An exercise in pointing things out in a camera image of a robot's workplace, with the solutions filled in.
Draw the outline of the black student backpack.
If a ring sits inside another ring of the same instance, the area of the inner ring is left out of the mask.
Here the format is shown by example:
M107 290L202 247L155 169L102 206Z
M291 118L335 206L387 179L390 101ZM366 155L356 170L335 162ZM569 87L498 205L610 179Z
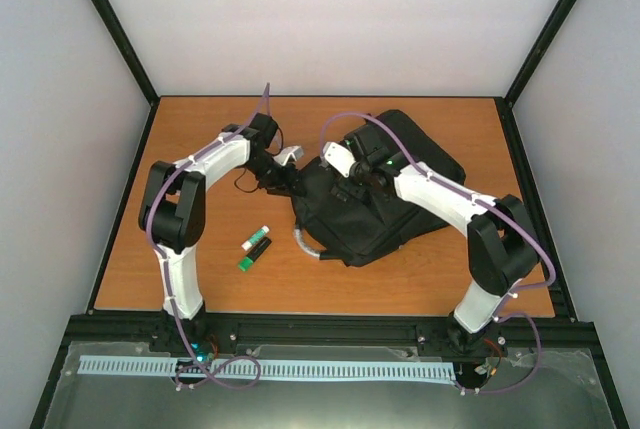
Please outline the black student backpack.
M462 165L442 149L406 113L398 109L382 112L376 119L388 127L417 162L450 180L464 184ZM385 155L399 153L398 145L379 126L366 122L344 139L362 132L374 139ZM308 255L320 260L340 260L346 266L362 267L391 254L410 240L447 227L449 224L431 212L390 193L345 179L320 156L299 170L305 196L292 196L295 215L294 239ZM324 247L316 250L306 244L310 238Z

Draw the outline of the white green glue stick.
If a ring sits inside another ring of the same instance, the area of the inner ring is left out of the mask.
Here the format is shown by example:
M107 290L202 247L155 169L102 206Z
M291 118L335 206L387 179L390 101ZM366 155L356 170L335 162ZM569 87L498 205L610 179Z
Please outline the white green glue stick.
M241 244L241 248L245 252L249 251L257 243L259 243L269 232L270 232L270 228L266 225L263 225L260 229L254 232L247 240L245 240Z

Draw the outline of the green highlighter marker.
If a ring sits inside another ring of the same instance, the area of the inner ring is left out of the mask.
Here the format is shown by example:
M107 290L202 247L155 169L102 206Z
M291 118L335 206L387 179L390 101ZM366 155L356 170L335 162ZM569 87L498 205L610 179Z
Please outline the green highlighter marker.
M238 263L237 267L243 272L248 271L271 245L271 243L272 240L269 237L262 238L252 249L249 250L244 258Z

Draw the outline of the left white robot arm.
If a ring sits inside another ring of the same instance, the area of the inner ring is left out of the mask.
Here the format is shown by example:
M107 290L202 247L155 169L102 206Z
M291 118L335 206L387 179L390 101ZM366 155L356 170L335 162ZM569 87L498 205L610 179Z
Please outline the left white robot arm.
M207 191L229 172L243 168L269 193L303 193L295 162L304 150L294 145L271 153L278 133L271 116L257 113L245 125L225 126L195 153L175 162L157 161L149 170L138 223L158 259L163 311L176 321L172 337L186 351L201 349L210 332L196 268Z

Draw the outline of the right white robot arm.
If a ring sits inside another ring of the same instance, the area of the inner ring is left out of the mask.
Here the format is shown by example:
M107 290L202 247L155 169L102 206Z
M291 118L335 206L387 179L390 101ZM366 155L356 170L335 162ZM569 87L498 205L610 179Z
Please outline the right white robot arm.
M501 307L541 259L523 203L512 195L501 199L472 191L411 156L398 137L398 151L378 164L356 153L354 142L326 142L321 159L339 175L367 180L381 177L391 193L448 223L467 241L471 282L449 316L447 333L459 354L475 349Z

